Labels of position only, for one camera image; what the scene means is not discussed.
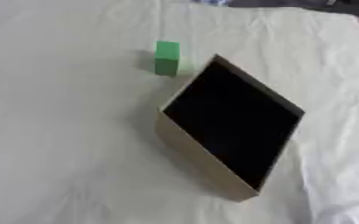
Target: wooden block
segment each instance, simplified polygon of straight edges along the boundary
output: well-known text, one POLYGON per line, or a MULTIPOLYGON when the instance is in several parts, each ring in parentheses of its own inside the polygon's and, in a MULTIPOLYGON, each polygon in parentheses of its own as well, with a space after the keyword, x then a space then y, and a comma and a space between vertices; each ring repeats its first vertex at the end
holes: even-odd
POLYGON ((233 200, 257 196, 304 111, 215 56, 158 112, 157 133, 233 200))
POLYGON ((180 44, 158 41, 155 52, 155 74, 175 76, 180 63, 180 44))

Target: cardboard box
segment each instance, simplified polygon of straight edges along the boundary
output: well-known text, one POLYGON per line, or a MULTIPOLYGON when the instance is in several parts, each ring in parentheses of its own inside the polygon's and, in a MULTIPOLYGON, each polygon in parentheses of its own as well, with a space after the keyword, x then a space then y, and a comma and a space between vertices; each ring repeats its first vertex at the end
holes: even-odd
POLYGON ((156 131, 229 198, 257 196, 304 111, 216 55, 159 109, 156 131))

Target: green cube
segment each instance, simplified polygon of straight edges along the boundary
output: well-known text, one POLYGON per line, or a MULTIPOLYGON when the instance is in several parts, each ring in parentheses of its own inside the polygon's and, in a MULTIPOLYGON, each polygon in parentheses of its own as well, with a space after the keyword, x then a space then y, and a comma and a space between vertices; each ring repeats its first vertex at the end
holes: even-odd
POLYGON ((158 41, 155 52, 155 74, 175 76, 180 63, 180 44, 158 41))

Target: white surface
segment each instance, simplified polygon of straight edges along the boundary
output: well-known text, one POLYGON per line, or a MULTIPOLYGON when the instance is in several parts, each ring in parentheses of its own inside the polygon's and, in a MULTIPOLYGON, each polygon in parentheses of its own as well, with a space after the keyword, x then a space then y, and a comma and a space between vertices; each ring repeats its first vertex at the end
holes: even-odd
POLYGON ((344 222, 359 219, 353 17, 185 0, 0 0, 0 224, 311 216, 359 223, 344 222), (219 197, 153 134, 157 99, 174 83, 146 71, 158 39, 181 43, 183 67, 219 53, 306 110, 262 196, 219 197))

